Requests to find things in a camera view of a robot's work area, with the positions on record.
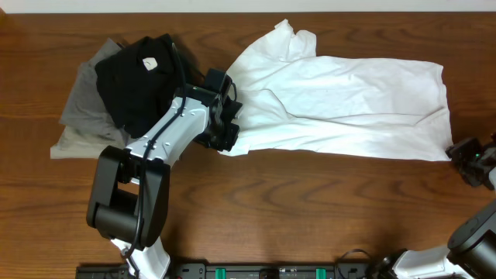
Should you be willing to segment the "white t-shirt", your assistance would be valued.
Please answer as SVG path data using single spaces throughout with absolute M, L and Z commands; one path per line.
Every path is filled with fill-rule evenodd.
M 316 44 L 314 33 L 284 20 L 230 66 L 243 106 L 231 157 L 278 149 L 447 160 L 453 141 L 441 65 L 319 56 Z

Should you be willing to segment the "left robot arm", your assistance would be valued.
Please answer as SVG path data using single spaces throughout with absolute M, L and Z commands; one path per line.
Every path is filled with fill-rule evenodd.
M 119 248 L 131 278 L 163 278 L 170 265 L 160 234 L 167 219 L 171 168 L 192 142 L 231 150 L 242 104 L 227 90 L 192 85 L 177 90 L 170 108 L 143 136 L 100 154 L 87 224 Z

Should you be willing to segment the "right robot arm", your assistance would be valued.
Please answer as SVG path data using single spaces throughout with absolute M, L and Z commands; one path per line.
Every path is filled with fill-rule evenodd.
M 466 138 L 446 149 L 464 182 L 495 189 L 495 135 L 485 145 Z M 370 267 L 367 278 L 426 279 L 495 277 L 495 202 L 463 223 L 445 246 L 400 250 Z

